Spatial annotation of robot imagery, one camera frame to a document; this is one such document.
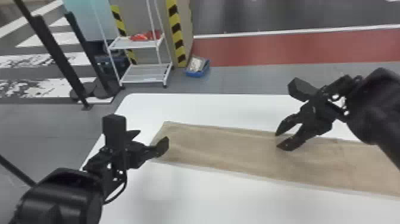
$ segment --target red object on shelf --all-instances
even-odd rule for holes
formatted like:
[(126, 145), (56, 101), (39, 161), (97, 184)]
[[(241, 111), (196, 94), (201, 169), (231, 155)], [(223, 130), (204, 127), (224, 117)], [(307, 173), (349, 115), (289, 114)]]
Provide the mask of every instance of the red object on shelf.
[[(154, 33), (155, 33), (155, 38), (159, 40), (161, 38), (161, 31), (160, 30), (154, 30)], [(152, 40), (152, 41), (154, 40), (153, 31), (150, 30), (149, 32), (147, 32), (146, 36), (147, 36), (147, 38), (149, 40)]]
[(137, 35), (134, 35), (134, 36), (131, 36), (129, 39), (131, 41), (147, 41), (148, 40), (147, 36), (144, 35), (144, 34), (141, 34), (141, 33), (137, 34)]
[[(161, 38), (161, 31), (154, 30), (155, 37), (159, 40)], [(131, 41), (153, 41), (153, 31), (148, 31), (147, 33), (138, 33), (137, 35), (129, 37)]]

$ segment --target white floor marking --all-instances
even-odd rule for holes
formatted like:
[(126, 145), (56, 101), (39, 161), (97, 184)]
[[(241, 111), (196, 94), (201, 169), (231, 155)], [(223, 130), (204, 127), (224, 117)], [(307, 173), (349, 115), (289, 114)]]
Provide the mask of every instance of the white floor marking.
[[(62, 32), (62, 33), (52, 33), (55, 41), (59, 45), (72, 45), (79, 44), (78, 38), (76, 37), (74, 32)], [(33, 35), (30, 38), (26, 39), (22, 43), (17, 45), (17, 48), (25, 48), (32, 46), (43, 46), (42, 41), (40, 41), (37, 35)]]
[[(44, 15), (50, 11), (52, 11), (55, 8), (58, 8), (60, 5), (62, 5), (63, 2), (62, 0), (56, 0), (54, 2), (51, 2), (50, 4), (47, 4), (41, 8), (38, 8), (37, 10), (34, 10), (32, 12), (33, 15)], [(28, 21), (25, 19), (25, 17), (20, 17), (2, 27), (0, 27), (0, 38), (3, 36), (17, 30), (18, 28), (21, 28), (22, 26), (26, 25)]]
[(65, 17), (55, 21), (54, 23), (50, 24), (49, 27), (56, 27), (56, 26), (69, 26), (70, 23), (67, 21)]
[[(82, 83), (93, 82), (95, 77), (80, 78)], [(44, 79), (44, 80), (0, 80), (0, 98), (69, 98), (72, 90), (67, 79)], [(113, 98), (97, 99), (89, 97), (88, 103), (108, 104)]]
[[(84, 52), (65, 53), (72, 66), (88, 66), (90, 61)], [(54, 64), (49, 54), (3, 55), (0, 56), (0, 69), (36, 68)]]
[(221, 33), (221, 34), (210, 34), (210, 35), (195, 35), (194, 38), (195, 39), (235, 38), (235, 37), (245, 37), (245, 36), (287, 35), (287, 34), (301, 34), (301, 33), (329, 33), (329, 32), (387, 30), (387, 29), (400, 29), (400, 24), (384, 24), (375, 26), (348, 26), (348, 27), (320, 28), (320, 29), (318, 28), (318, 29), (299, 29), (299, 30), (276, 30), (276, 31), (262, 31), (262, 32)]

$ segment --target white wire shelf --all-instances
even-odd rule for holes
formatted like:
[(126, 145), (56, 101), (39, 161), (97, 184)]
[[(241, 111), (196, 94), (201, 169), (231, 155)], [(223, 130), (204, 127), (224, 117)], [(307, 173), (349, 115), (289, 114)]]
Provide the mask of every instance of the white wire shelf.
[(165, 84), (172, 64), (148, 64), (141, 66), (130, 65), (125, 71), (121, 82), (123, 83), (148, 83), (162, 82)]
[(131, 41), (128, 36), (119, 36), (111, 43), (108, 49), (159, 48), (163, 40), (164, 34), (156, 41)]

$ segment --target red floor stripe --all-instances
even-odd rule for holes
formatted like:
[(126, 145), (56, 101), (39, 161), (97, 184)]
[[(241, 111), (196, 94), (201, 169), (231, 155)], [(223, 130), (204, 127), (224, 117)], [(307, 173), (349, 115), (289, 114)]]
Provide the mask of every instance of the red floor stripe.
[(212, 66), (400, 61), (400, 30), (195, 39)]

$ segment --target white table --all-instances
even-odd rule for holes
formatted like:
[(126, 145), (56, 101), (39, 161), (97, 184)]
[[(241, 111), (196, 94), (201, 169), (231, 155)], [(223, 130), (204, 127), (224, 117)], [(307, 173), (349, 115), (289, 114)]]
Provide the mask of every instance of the white table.
[[(131, 94), (116, 114), (149, 144), (164, 121), (275, 131), (300, 105), (288, 95)], [(341, 122), (326, 136), (357, 140)], [(89, 156), (103, 144), (101, 136)], [(104, 206), (101, 224), (397, 224), (399, 212), (398, 198), (147, 161), (129, 171), (127, 189)]]

